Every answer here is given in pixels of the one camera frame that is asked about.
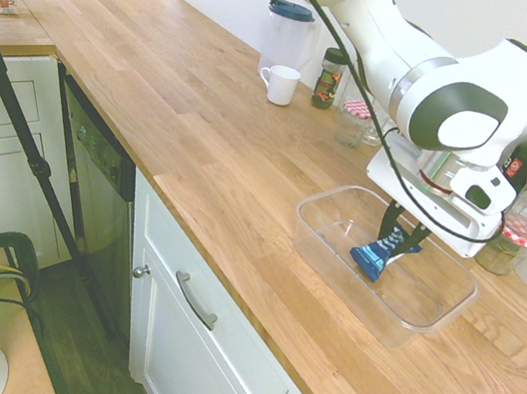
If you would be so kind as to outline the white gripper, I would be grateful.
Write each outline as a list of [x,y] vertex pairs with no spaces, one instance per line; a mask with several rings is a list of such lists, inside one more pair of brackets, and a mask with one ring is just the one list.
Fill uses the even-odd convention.
[[366,170],[367,176],[395,199],[382,216],[378,239],[393,233],[404,208],[420,222],[411,234],[403,237],[399,254],[418,253],[422,241],[434,233],[459,256],[473,257],[501,225],[501,213],[482,214],[457,195],[448,200],[423,190],[403,166],[398,166],[401,184],[385,149],[378,151]]

